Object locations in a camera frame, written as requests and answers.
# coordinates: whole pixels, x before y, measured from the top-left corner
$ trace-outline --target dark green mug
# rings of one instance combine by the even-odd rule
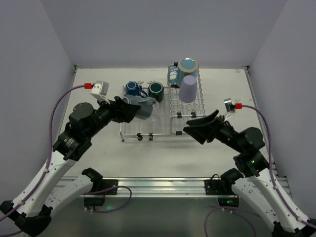
[[[152,82],[148,86],[148,96],[155,98],[159,103],[164,98],[164,88],[160,82]]]

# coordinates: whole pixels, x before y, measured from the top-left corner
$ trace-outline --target wire dish rack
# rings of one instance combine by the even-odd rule
[[[164,87],[164,99],[159,103],[158,109],[153,111],[152,115],[142,120],[133,119],[130,123],[121,123],[119,134],[122,142],[126,138],[134,138],[142,141],[148,137],[153,141],[154,137],[187,135],[182,130],[186,122],[205,116],[204,100],[202,94],[201,80],[197,74],[197,97],[192,103],[184,103],[179,99],[179,87],[168,83]],[[122,87],[122,96],[124,97],[125,87]]]

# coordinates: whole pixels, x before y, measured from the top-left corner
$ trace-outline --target purple cup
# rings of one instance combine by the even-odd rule
[[[195,101],[197,97],[198,84],[194,76],[187,75],[183,78],[180,85],[179,99],[185,103]]]

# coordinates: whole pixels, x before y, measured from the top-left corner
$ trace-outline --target white table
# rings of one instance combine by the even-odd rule
[[[151,69],[78,69],[74,86],[85,82],[104,80],[110,84],[108,99],[121,95],[122,86],[128,81],[159,81],[167,85],[167,68]],[[254,105],[244,70],[200,69],[202,92],[206,114],[219,109],[225,113],[223,100]],[[80,102],[98,107],[88,90],[71,93],[62,128],[68,122],[73,107]],[[260,127],[256,113],[242,109],[230,119],[236,131],[247,127]],[[262,154],[267,157],[267,150]],[[235,167],[233,149],[214,141],[203,146],[191,137],[160,137],[154,141],[137,141],[119,136],[119,124],[111,122],[92,139],[92,147],[65,176],[78,176],[82,170],[92,167],[105,177],[210,177]]]

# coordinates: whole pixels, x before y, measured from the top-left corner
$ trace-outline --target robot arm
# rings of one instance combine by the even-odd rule
[[[107,86],[107,83],[98,81],[92,88],[91,94],[99,104],[97,110],[89,103],[79,103],[74,107],[65,131],[53,145],[49,167],[45,168],[43,165],[19,196],[0,205],[0,210],[9,214],[8,217],[16,226],[30,236],[37,236],[46,229],[51,221],[51,214],[56,213],[74,197],[91,190],[93,180],[80,176],[69,187],[51,194],[58,181],[92,145],[91,138],[111,121],[131,122],[141,108],[125,103],[117,96],[114,101],[107,100]]]
[[[229,106],[227,111],[231,113],[232,105],[226,104],[226,106]],[[221,176],[223,185],[226,188],[230,187],[232,191],[244,198],[260,214],[273,230],[273,236],[309,237],[315,233],[316,229],[312,225],[316,224],[316,220],[309,219],[294,204],[273,173],[270,173],[269,163],[259,151],[265,145],[261,131],[250,127],[238,133],[226,120],[226,116],[217,116],[218,113],[219,111],[216,110],[207,117],[190,120],[187,122],[189,126],[183,130],[201,144],[204,144],[205,141],[209,143],[217,139],[240,153],[234,157],[234,161],[243,175],[236,169],[230,170]],[[260,193],[252,190],[249,182],[252,182]],[[277,190],[280,191],[283,197],[280,197]],[[298,218],[289,211],[287,205],[295,210]]]

